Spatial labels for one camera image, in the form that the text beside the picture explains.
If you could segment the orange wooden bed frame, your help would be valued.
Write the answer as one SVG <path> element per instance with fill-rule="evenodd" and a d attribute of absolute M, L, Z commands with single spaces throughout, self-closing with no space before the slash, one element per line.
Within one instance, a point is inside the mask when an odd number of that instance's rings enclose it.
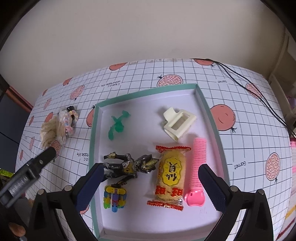
<path fill-rule="evenodd" d="M 6 95 L 17 105 L 19 105 L 23 110 L 30 113 L 33 109 L 33 106 L 22 97 L 12 86 L 6 91 Z"/>

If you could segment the pink hair roller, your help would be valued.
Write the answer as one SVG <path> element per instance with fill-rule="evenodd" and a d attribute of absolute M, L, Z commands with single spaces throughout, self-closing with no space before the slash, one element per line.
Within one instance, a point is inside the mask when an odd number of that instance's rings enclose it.
<path fill-rule="evenodd" d="M 206 164 L 206 161 L 207 140 L 205 138 L 195 138 L 193 141 L 189 191 L 185 194 L 185 202 L 188 206 L 203 206 L 205 203 L 204 189 L 199 180 L 198 171 L 201 165 Z"/>

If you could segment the yellow rice cracker snack packet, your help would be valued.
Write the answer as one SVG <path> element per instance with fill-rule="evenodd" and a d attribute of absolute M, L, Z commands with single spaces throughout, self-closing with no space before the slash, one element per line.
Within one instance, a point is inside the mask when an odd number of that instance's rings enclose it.
<path fill-rule="evenodd" d="M 186 175 L 185 153 L 191 150 L 188 146 L 156 146 L 161 154 L 154 199 L 147 205 L 165 207 L 182 211 L 183 192 Z"/>

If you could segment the colourful block toy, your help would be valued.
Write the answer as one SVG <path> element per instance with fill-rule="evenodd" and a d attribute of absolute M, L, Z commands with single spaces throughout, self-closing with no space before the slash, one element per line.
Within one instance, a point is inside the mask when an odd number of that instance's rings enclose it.
<path fill-rule="evenodd" d="M 116 213 L 125 207 L 127 192 L 124 188 L 106 185 L 104 188 L 103 206 Z"/>

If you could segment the black gold action figure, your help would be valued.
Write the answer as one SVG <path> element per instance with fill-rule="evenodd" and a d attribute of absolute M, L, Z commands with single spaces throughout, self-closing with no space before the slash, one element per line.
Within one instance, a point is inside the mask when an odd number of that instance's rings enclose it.
<path fill-rule="evenodd" d="M 109 172 L 104 173 L 102 181 L 107 179 L 115 179 L 122 177 L 117 183 L 112 184 L 112 187 L 121 187 L 126 185 L 131 179 L 137 178 L 138 173 L 149 174 L 151 171 L 156 169 L 156 165 L 159 159 L 153 158 L 152 154 L 142 155 L 141 157 L 134 160 L 131 154 L 118 155 L 116 152 L 112 152 L 108 155 L 103 156 L 106 159 L 118 159 L 121 163 L 109 163 L 104 162 L 103 167 Z"/>

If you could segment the cream hair claw clip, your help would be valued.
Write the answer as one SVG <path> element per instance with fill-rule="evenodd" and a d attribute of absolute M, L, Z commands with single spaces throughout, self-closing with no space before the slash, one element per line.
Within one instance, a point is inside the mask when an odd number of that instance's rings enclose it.
<path fill-rule="evenodd" d="M 175 142 L 179 141 L 197 119 L 197 117 L 191 112 L 184 109 L 175 112 L 173 107 L 167 109 L 163 115 L 166 120 L 164 131 Z"/>

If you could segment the black hair clip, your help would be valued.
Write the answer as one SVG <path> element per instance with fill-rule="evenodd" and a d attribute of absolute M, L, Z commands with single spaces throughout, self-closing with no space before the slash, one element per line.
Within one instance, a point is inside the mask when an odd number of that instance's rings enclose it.
<path fill-rule="evenodd" d="M 79 114 L 75 111 L 74 106 L 67 107 L 67 111 L 68 111 L 71 126 L 74 126 L 78 121 Z"/>

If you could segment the teal rimmed white tray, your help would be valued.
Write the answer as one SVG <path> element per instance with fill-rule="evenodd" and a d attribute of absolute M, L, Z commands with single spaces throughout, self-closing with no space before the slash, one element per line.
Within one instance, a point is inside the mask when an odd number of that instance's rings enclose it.
<path fill-rule="evenodd" d="M 197 84 L 170 85 L 118 96 L 97 104 L 93 117 L 89 165 L 103 162 L 103 156 L 116 152 L 138 158 L 144 154 L 159 157 L 157 145 L 175 146 L 164 131 L 164 112 L 173 107 L 193 113 L 197 119 L 179 139 L 178 144 L 191 146 L 195 137 L 207 140 L 207 164 L 217 176 L 228 180 L 227 164 L 219 132 L 210 108 Z M 125 110 L 122 133 L 108 131 L 114 124 L 111 116 Z M 140 173 L 129 180 L 126 205 L 116 213 L 103 206 L 105 184 L 97 189 L 90 207 L 95 234 L 99 240 L 204 240 L 220 218 L 210 199 L 198 206 L 185 206 L 182 211 L 147 205 L 153 199 L 157 171 Z"/>

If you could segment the green plastic toy figure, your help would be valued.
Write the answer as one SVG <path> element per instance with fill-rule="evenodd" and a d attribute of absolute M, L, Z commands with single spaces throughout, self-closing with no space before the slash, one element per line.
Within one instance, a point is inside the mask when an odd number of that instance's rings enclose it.
<path fill-rule="evenodd" d="M 114 124 L 110 127 L 109 131 L 108 131 L 108 138 L 109 140 L 114 140 L 114 132 L 117 133 L 122 133 L 124 131 L 124 125 L 122 124 L 122 120 L 124 118 L 129 118 L 130 117 L 130 113 L 128 111 L 123 110 L 121 112 L 121 116 L 116 118 L 115 116 L 111 116 L 111 118 L 114 121 Z"/>

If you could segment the cream lace scrunchie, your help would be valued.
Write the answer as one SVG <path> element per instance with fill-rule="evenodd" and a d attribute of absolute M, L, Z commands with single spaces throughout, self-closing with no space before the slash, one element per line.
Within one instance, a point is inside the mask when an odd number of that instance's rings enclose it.
<path fill-rule="evenodd" d="M 61 130 L 61 123 L 57 116 L 53 116 L 48 122 L 43 123 L 40 131 L 41 147 L 46 149 L 55 140 L 62 144 Z"/>

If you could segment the pomegranate print grid tablecloth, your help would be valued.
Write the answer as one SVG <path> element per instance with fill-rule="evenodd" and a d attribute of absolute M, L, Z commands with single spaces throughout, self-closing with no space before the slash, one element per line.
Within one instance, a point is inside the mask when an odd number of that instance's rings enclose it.
<path fill-rule="evenodd" d="M 246 191 L 267 192 L 273 232 L 280 237 L 292 194 L 292 149 L 282 112 L 264 77 L 251 70 L 201 59 L 155 59 L 113 64 L 84 73 L 46 89 L 37 99 L 24 127 L 16 168 L 41 152 L 40 130 L 66 104 L 79 111 L 77 130 L 58 157 L 27 192 L 60 190 L 74 183 L 88 167 L 94 107 L 104 100 L 141 90 L 197 84 L 210 108 L 234 113 L 219 132 L 231 184 Z"/>

